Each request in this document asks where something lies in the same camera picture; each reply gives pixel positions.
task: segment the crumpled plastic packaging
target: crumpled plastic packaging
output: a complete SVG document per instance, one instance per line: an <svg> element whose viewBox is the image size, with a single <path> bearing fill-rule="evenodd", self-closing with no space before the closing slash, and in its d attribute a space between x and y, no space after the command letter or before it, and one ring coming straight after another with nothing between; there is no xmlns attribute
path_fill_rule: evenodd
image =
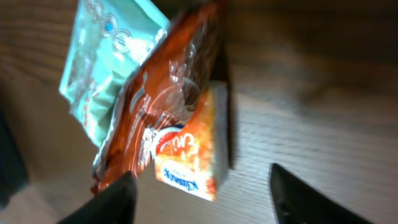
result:
<svg viewBox="0 0 398 224"><path fill-rule="evenodd" d="M166 35L169 20L150 0L80 0L59 91L100 147L116 97Z"/></svg>
<svg viewBox="0 0 398 224"><path fill-rule="evenodd" d="M207 88L220 42L218 5L201 3L176 20L157 50L121 90L109 132L93 163L94 193L154 157L159 130L186 124Z"/></svg>
<svg viewBox="0 0 398 224"><path fill-rule="evenodd" d="M216 199L228 171L227 99L225 83L212 81L185 127L163 129L156 135L158 180L207 200Z"/></svg>

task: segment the green packet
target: green packet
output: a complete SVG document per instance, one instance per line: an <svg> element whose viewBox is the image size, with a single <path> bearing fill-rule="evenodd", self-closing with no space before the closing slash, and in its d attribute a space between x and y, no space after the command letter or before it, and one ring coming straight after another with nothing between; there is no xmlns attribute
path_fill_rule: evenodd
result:
<svg viewBox="0 0 398 224"><path fill-rule="evenodd" d="M96 146L108 132L124 82L168 25L150 0L79 0L59 91Z"/></svg>

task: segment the wood grain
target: wood grain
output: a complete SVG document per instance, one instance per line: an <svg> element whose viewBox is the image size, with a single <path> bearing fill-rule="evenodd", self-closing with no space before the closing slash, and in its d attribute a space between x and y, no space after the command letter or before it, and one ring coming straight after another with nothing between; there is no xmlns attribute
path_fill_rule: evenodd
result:
<svg viewBox="0 0 398 224"><path fill-rule="evenodd" d="M183 1L154 1L174 14ZM55 223L89 200L96 153L58 94L76 0L0 0L0 109L29 170L0 221ZM275 223L279 162L374 223L398 219L398 3L230 0L234 167L215 203L138 180L136 223Z"/></svg>

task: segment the dark object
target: dark object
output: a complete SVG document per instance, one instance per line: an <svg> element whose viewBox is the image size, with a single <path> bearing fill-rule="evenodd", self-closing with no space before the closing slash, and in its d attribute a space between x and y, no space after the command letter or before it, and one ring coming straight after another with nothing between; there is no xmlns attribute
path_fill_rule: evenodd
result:
<svg viewBox="0 0 398 224"><path fill-rule="evenodd" d="M132 224L136 183L128 171L59 224Z"/></svg>
<svg viewBox="0 0 398 224"><path fill-rule="evenodd" d="M332 202L278 164L271 165L271 194L281 224L369 222Z"/></svg>
<svg viewBox="0 0 398 224"><path fill-rule="evenodd" d="M29 183L25 165L0 114L0 211L11 195Z"/></svg>

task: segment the food packet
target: food packet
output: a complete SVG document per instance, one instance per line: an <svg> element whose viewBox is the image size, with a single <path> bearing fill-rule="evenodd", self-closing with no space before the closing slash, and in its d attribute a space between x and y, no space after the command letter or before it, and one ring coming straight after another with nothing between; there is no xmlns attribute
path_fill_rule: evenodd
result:
<svg viewBox="0 0 398 224"><path fill-rule="evenodd" d="M211 82L191 120L156 136L156 178L214 201L228 171L226 85Z"/></svg>
<svg viewBox="0 0 398 224"><path fill-rule="evenodd" d="M218 25L214 2L184 12L159 48L126 82L93 163L94 193L125 171L138 176L153 157L157 132L191 118L218 51Z"/></svg>
<svg viewBox="0 0 398 224"><path fill-rule="evenodd" d="M165 36L169 20L150 0L80 0L59 91L100 146L129 75Z"/></svg>

